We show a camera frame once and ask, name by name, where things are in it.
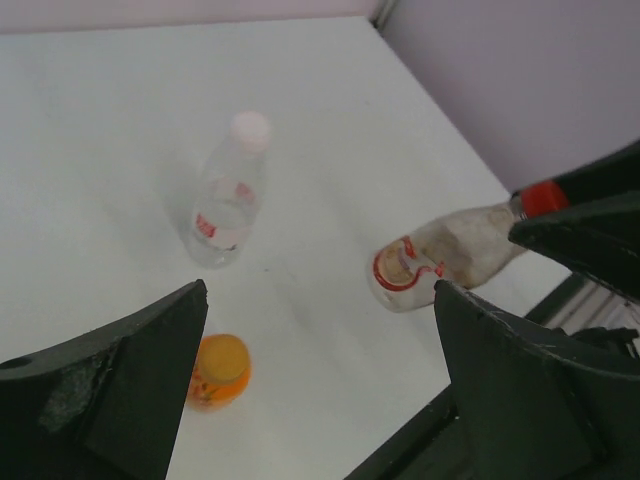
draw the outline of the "orange cap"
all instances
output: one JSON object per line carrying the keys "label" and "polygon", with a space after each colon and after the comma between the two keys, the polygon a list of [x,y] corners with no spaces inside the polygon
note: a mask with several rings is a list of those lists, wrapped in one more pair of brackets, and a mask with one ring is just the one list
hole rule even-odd
{"label": "orange cap", "polygon": [[234,335],[205,337],[200,344],[189,399],[197,407],[221,407],[238,397],[249,384],[251,359]]}
{"label": "orange cap", "polygon": [[570,205],[567,196],[553,180],[537,183],[524,189],[520,192],[520,200],[527,218],[557,212]]}

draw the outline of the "water bottle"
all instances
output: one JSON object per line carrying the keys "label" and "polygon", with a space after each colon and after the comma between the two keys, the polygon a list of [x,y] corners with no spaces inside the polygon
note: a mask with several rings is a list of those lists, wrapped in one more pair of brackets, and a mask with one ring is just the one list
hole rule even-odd
{"label": "water bottle", "polygon": [[239,113],[207,161],[187,236],[187,250],[200,265],[222,267],[238,257],[262,202],[270,139],[263,115]]}
{"label": "water bottle", "polygon": [[435,300],[435,283],[482,285],[525,250],[509,242],[515,222],[566,208],[569,201],[552,181],[533,185],[508,202],[435,219],[378,251],[367,269],[375,297],[393,312]]}

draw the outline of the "bottle label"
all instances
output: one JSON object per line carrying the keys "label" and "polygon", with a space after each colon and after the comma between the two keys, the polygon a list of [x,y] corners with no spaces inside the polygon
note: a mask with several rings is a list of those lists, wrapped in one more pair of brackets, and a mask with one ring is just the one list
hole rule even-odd
{"label": "bottle label", "polygon": [[[215,190],[217,199],[235,202],[240,208],[255,208],[255,195],[251,188],[242,182],[221,177],[211,182],[210,188]],[[196,213],[193,226],[201,241],[216,249],[229,252],[241,246],[251,233],[250,225],[221,228],[215,224],[215,219],[205,217],[202,212]]]}
{"label": "bottle label", "polygon": [[407,236],[380,250],[373,259],[373,275],[377,282],[392,292],[402,292],[413,287],[424,273],[432,272],[442,278],[444,262],[436,264],[418,255]]}
{"label": "bottle label", "polygon": [[229,252],[234,251],[245,242],[251,233],[251,227],[218,228],[201,213],[196,214],[196,230],[198,236],[208,245]]}

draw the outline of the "orange bottle cap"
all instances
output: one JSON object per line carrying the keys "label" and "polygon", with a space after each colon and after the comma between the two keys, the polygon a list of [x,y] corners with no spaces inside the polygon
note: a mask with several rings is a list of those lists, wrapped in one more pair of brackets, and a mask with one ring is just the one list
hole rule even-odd
{"label": "orange bottle cap", "polygon": [[553,180],[537,183],[520,192],[522,210],[527,218],[538,217],[567,208],[570,203],[562,189]]}
{"label": "orange bottle cap", "polygon": [[202,342],[198,369],[211,383],[231,385],[251,366],[249,351],[234,335],[213,335]]}

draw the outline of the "red bottle cap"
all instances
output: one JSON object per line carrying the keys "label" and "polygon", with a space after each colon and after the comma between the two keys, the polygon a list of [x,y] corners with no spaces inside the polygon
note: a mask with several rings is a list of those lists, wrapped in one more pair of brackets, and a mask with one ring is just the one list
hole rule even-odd
{"label": "red bottle cap", "polygon": [[537,183],[520,192],[522,210],[527,218],[538,217],[567,208],[569,199],[552,180]]}

